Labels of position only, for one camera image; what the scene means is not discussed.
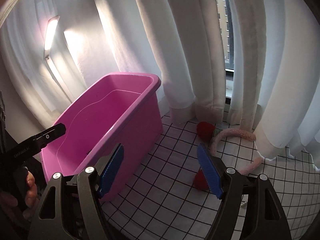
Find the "person's left hand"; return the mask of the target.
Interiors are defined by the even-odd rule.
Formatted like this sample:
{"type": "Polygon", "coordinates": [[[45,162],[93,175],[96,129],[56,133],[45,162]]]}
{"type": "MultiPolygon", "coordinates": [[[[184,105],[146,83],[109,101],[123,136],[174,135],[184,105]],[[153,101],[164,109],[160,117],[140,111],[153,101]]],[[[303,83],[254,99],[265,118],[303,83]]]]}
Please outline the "person's left hand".
{"type": "MultiPolygon", "coordinates": [[[[39,200],[37,198],[37,186],[35,184],[35,178],[32,173],[28,172],[26,181],[29,187],[29,190],[26,192],[24,201],[28,207],[23,211],[22,216],[26,219],[31,219],[34,215],[36,205],[39,200]]],[[[18,201],[15,197],[7,192],[1,192],[1,208],[8,215],[8,217],[13,222],[18,222],[19,217],[14,213],[14,208],[18,205],[18,201]]]]}

